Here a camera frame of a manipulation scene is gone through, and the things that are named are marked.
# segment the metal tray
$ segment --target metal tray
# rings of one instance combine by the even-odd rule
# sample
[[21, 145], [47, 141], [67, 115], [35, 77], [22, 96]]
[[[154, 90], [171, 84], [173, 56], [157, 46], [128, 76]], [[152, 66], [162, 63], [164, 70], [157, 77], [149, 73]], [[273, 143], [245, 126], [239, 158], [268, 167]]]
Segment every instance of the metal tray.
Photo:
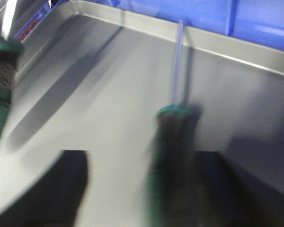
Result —
[[[143, 226], [155, 114], [169, 104], [176, 30], [81, 0], [35, 28], [0, 141], [0, 212], [60, 150], [82, 149], [91, 180], [77, 226]], [[284, 52], [192, 27], [184, 45], [183, 102], [200, 112], [195, 149], [224, 152], [284, 194]]]

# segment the screwdriver handle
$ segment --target screwdriver handle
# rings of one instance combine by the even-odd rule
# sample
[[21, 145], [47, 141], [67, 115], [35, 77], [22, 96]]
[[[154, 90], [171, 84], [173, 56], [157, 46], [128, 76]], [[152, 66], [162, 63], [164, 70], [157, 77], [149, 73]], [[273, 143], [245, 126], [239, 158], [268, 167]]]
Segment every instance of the screwdriver handle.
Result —
[[20, 42], [0, 37], [0, 137], [9, 113], [17, 58], [22, 51]]

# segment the green handle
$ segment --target green handle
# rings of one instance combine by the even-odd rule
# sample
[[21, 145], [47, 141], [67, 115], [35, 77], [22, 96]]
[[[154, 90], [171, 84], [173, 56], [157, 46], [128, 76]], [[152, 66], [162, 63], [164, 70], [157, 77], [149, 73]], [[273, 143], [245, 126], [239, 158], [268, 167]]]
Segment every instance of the green handle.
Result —
[[0, 137], [9, 114], [17, 58], [22, 51], [22, 43], [0, 37]]

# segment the black object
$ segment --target black object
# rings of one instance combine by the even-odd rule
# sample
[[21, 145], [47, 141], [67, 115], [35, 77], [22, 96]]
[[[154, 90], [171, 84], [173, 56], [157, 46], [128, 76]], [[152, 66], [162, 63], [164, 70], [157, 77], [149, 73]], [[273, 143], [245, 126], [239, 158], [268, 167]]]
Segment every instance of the black object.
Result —
[[53, 167], [0, 215], [0, 227], [72, 227], [88, 182], [84, 151], [64, 151]]
[[237, 179], [223, 162], [221, 154], [199, 151], [195, 153], [195, 157], [199, 174], [204, 180], [209, 204], [218, 216], [214, 226], [257, 227], [253, 209]]

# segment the screwdriver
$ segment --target screwdriver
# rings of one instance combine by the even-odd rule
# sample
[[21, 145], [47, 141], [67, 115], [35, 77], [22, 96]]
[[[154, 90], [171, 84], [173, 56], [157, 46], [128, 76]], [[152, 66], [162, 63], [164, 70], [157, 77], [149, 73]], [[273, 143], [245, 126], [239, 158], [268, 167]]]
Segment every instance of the screwdriver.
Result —
[[16, 0], [7, 2], [0, 36], [0, 137], [10, 110], [17, 59], [24, 49], [22, 43], [9, 38], [16, 4]]
[[192, 112], [180, 103], [179, 84], [184, 21], [178, 24], [171, 105], [157, 113], [159, 123], [153, 163], [147, 182], [149, 203], [148, 226], [186, 226], [187, 218], [172, 215], [177, 203], [177, 191], [187, 181], [184, 151], [185, 131]]

